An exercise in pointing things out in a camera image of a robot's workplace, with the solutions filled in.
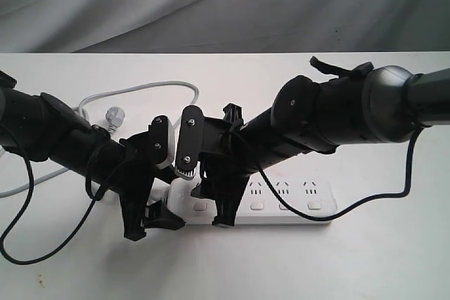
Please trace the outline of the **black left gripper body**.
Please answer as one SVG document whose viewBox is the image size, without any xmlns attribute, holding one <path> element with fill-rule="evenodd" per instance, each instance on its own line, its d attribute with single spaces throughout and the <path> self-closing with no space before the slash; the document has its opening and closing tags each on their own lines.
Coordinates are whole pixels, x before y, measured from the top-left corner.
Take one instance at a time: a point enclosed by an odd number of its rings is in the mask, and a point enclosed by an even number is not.
<svg viewBox="0 0 450 300">
<path fill-rule="evenodd" d="M 146 236 L 141 223 L 148 197 L 157 165 L 167 159 L 168 117 L 155 117 L 147 131 L 122 139 L 120 143 L 126 150 L 119 170 L 119 178 L 124 184 L 123 191 L 119 193 L 124 237 L 136 242 Z"/>
</svg>

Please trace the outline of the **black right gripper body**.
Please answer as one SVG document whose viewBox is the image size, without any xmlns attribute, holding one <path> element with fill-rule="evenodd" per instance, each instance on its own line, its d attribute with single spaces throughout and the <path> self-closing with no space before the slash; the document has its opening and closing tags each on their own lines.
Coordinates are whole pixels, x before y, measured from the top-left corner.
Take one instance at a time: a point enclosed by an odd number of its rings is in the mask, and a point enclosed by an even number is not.
<svg viewBox="0 0 450 300">
<path fill-rule="evenodd" d="M 185 107 L 181 114 L 179 138 L 176 148 L 175 169 L 183 178 L 192 178 L 200 172 L 200 183 L 208 183 L 210 199 L 214 201 L 214 184 L 227 180 L 250 180 L 240 165 L 231 139 L 242 119 L 206 117 L 196 105 Z"/>
</svg>

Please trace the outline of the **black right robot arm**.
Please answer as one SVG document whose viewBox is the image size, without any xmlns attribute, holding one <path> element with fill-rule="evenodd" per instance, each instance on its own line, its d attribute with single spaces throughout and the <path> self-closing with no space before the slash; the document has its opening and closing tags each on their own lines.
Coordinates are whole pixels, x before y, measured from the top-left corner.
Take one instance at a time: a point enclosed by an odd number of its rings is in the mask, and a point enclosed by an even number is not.
<svg viewBox="0 0 450 300">
<path fill-rule="evenodd" d="M 414 74 L 371 63 L 346 70 L 312 60 L 330 79 L 317 83 L 299 75 L 278 92 L 272 105 L 245 121 L 229 104 L 221 119 L 195 105 L 184 108 L 175 170 L 183 178 L 200 174 L 192 196 L 213 200 L 215 226 L 233 226 L 245 187 L 254 173 L 299 154 L 333 154 L 341 145 L 407 143 L 404 188 L 411 190 L 413 151 L 421 132 L 449 123 L 449 71 Z"/>
</svg>

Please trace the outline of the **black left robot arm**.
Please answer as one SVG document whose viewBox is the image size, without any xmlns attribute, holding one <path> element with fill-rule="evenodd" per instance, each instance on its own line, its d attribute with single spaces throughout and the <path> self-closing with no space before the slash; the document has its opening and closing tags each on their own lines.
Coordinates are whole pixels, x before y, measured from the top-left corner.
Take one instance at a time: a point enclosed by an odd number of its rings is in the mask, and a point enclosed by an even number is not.
<svg viewBox="0 0 450 300">
<path fill-rule="evenodd" d="M 86 193 L 96 201 L 107 190 L 117 193 L 129 240 L 144 238 L 148 228 L 184 227 L 163 202 L 148 203 L 155 179 L 176 179 L 174 131 L 167 116 L 155 117 L 147 131 L 114 141 L 56 97 L 31 96 L 15 85 L 14 78 L 1 73 L 1 146 L 6 151 L 23 149 L 33 162 L 50 159 L 84 176 Z"/>
</svg>

